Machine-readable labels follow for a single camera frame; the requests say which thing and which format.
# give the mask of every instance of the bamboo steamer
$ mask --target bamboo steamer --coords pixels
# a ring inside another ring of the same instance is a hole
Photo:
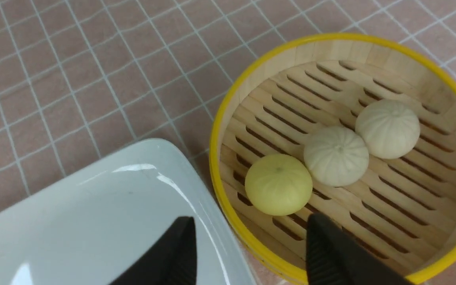
[[[370,158],[358,182],[314,182],[300,211],[272,217],[246,198],[244,177],[264,155],[300,160],[308,135],[353,129],[380,99],[418,115],[420,140],[400,159]],[[419,284],[456,261],[456,83],[430,60],[396,43],[357,34],[322,34],[274,49],[237,79],[219,108],[210,171],[226,218],[243,244],[285,279],[306,284],[306,219],[329,215],[376,258]]]

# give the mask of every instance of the tiled floor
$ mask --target tiled floor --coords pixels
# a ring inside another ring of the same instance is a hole
[[[0,211],[145,137],[208,180],[212,118],[242,70],[338,31],[403,43],[456,78],[456,0],[0,0]],[[429,284],[456,284],[456,263]]]

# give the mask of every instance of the yellow steamer rim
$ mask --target yellow steamer rim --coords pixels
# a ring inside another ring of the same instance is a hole
[[[376,38],[374,36],[366,36],[360,34],[319,34],[315,36],[308,36],[305,38],[294,40],[292,42],[286,43],[284,45],[281,45],[280,47],[271,50],[270,52],[259,58],[257,61],[252,63],[252,65],[250,65],[241,74],[241,76],[239,76],[239,78],[237,79],[237,81],[235,81],[232,88],[230,88],[228,94],[221,103],[221,106],[219,107],[219,111],[217,112],[213,124],[212,135],[210,138],[209,160],[210,173],[212,177],[214,191],[217,196],[217,200],[219,201],[219,205],[222,211],[224,212],[226,218],[228,219],[228,222],[233,227],[235,233],[243,241],[244,245],[249,249],[249,251],[252,254],[254,254],[255,257],[258,258],[271,271],[291,281],[292,283],[297,284],[307,284],[306,271],[304,271],[304,269],[300,267],[297,267],[296,265],[291,264],[281,256],[271,251],[260,240],[258,240],[251,231],[248,230],[248,228],[244,225],[239,215],[237,215],[236,210],[230,203],[226,190],[223,187],[219,159],[224,131],[226,125],[228,125],[228,120],[230,120],[230,118],[226,118],[225,113],[233,113],[235,111],[235,108],[237,106],[234,106],[233,101],[236,101],[236,104],[239,104],[239,101],[242,102],[242,100],[239,100],[237,98],[237,96],[239,96],[239,93],[237,91],[239,91],[240,88],[246,88],[245,86],[248,85],[248,78],[250,78],[250,76],[254,72],[264,73],[262,80],[258,79],[257,83],[250,83],[254,84],[254,86],[256,87],[259,86],[259,84],[262,83],[265,79],[277,74],[278,72],[281,72],[296,65],[300,65],[302,63],[310,63],[317,60],[310,59],[309,61],[291,63],[290,65],[290,63],[287,63],[286,59],[284,57],[281,57],[281,55],[287,53],[289,56],[289,53],[298,53],[297,51],[300,46],[312,43],[318,44],[319,42],[333,40],[344,41],[344,43],[351,41],[353,42],[353,45],[356,43],[360,43],[360,47],[363,44],[369,43],[373,44],[373,47],[375,48],[391,49],[393,51],[397,51],[400,54],[403,54],[411,59],[414,59],[414,61],[420,63],[423,67],[426,67],[426,69],[428,69],[438,79],[440,79],[445,86],[449,87],[449,92],[454,93],[456,95],[456,82],[453,79],[451,79],[451,77],[446,72],[444,72],[443,70],[441,70],[441,68],[436,66],[436,64],[433,63],[431,60],[397,43],[393,43],[388,40],[383,40],[381,38]],[[311,50],[309,52],[309,56],[311,56],[311,58],[315,56],[312,54],[313,52],[316,52],[316,50]],[[279,70],[265,70],[265,63],[267,63],[271,59],[273,61],[277,61],[279,64],[282,63],[282,68],[279,67]],[[449,110],[449,112],[453,112],[456,110],[456,105],[454,103],[450,103],[450,107],[451,110]],[[455,261],[456,224],[454,226],[454,229],[451,231],[448,240],[445,241],[444,245],[440,249],[438,249],[438,252],[434,255],[434,257],[431,258],[429,261],[425,262],[423,265],[417,267],[413,273],[407,275],[407,279],[415,284],[423,283],[424,281],[429,280],[430,278],[439,274],[441,271],[445,270]]]

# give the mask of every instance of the white plate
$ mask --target white plate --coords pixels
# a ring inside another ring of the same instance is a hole
[[[181,215],[193,216],[198,285],[255,284],[186,157],[147,139],[0,213],[0,285],[106,285]]]

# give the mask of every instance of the black tongs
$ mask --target black tongs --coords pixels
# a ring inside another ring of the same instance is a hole
[[[306,272],[310,285],[410,285],[322,213],[309,216]],[[196,285],[195,220],[179,217],[111,285]]]

